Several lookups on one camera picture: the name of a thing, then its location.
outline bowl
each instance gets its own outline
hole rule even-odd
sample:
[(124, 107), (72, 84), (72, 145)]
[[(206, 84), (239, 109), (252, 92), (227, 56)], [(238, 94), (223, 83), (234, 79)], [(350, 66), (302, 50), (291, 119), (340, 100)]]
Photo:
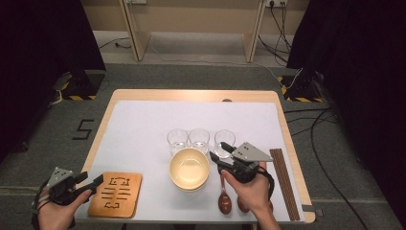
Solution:
[(195, 191), (209, 177), (209, 161), (198, 149), (182, 149), (172, 156), (169, 174), (173, 183), (184, 191)]

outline white tabletop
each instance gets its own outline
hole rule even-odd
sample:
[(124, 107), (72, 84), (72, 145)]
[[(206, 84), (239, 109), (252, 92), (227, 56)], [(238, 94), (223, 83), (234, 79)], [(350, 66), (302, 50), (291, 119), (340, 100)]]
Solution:
[[(103, 172), (143, 175), (136, 214), (127, 221), (255, 222), (251, 212), (244, 214), (239, 211), (237, 195), (228, 184), (226, 190), (233, 209), (226, 216), (220, 213), (217, 206), (220, 179), (216, 164), (211, 160), (209, 179), (196, 192), (183, 192), (170, 180), (168, 132), (173, 128), (192, 130), (197, 127), (210, 132), (211, 150), (215, 132), (223, 128), (236, 135), (236, 147), (247, 141), (266, 153), (270, 149), (282, 149), (301, 217), (298, 222), (305, 221), (274, 103), (118, 101), (89, 171), (89, 180)], [(275, 218), (278, 222), (289, 222), (273, 163), (268, 163), (267, 167), (276, 182), (271, 197), (274, 207), (278, 207)], [(76, 212), (78, 221), (91, 219), (87, 215), (89, 204), (85, 203)]]

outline hand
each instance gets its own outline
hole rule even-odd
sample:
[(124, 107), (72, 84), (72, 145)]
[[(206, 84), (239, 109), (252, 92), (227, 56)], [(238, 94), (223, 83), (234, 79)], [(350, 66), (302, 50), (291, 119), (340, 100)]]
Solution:
[(91, 190), (86, 190), (81, 193), (77, 199), (67, 206), (57, 205), (49, 200), (44, 200), (38, 204), (39, 210), (38, 221), (41, 230), (66, 230), (71, 225), (74, 214), (78, 207), (86, 201), (92, 194)]
[[(265, 162), (259, 162), (259, 165), (266, 170)], [(245, 207), (254, 213), (262, 230), (280, 229), (272, 213), (273, 210), (268, 205), (269, 181), (264, 175), (257, 173), (252, 181), (241, 184), (229, 172), (223, 170), (221, 174), (236, 190)]]
[[(259, 165), (266, 169), (265, 162), (259, 162)], [(268, 205), (268, 179), (257, 174), (255, 178), (245, 184), (239, 183), (229, 172), (221, 171), (227, 182), (236, 190), (236, 193), (244, 203), (245, 207), (251, 211), (263, 209)]]

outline glass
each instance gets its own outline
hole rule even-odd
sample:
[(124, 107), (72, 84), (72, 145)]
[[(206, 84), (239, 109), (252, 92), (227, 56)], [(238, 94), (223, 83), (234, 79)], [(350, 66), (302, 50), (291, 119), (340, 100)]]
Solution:
[(173, 129), (168, 133), (167, 140), (170, 154), (174, 155), (179, 150), (188, 146), (188, 132), (180, 128)]
[(209, 151), (210, 134), (203, 128), (196, 128), (189, 133), (191, 146), (207, 154)]
[(230, 157), (230, 152), (221, 147), (221, 142), (225, 142), (230, 146), (233, 146), (236, 142), (236, 136), (232, 131), (227, 129), (218, 131), (214, 136), (214, 153), (220, 158)]

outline gray carpet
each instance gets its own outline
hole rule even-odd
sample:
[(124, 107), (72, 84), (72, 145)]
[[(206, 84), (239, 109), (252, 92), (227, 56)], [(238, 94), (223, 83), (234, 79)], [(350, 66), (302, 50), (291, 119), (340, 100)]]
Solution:
[[(282, 98), (279, 83), (262, 67), (121, 65), (107, 64), (107, 72), (94, 101), (63, 101), (49, 108), (28, 140), (29, 150), (9, 154), (0, 165), (0, 229), (32, 229), (30, 204), (34, 189), (55, 166), (79, 173), (115, 89), (239, 89), (274, 90), (284, 111), (329, 107), (329, 103), (292, 103)], [(277, 76), (292, 70), (274, 68)], [(349, 205), (328, 182), (311, 146), (310, 130), (320, 111), (286, 113), (289, 129), (302, 166), (317, 220), (308, 225), (285, 224), (282, 229), (362, 229)], [(314, 145), (323, 166), (337, 188), (351, 202), (369, 229), (401, 229), (400, 224), (370, 172), (357, 161), (356, 152), (332, 110), (314, 128)], [(94, 120), (87, 140), (77, 132), (83, 119)], [(75, 229), (120, 229), (120, 224), (77, 223)], [(162, 229), (156, 224), (137, 224), (130, 229)], [(215, 229), (213, 226), (200, 226)]]

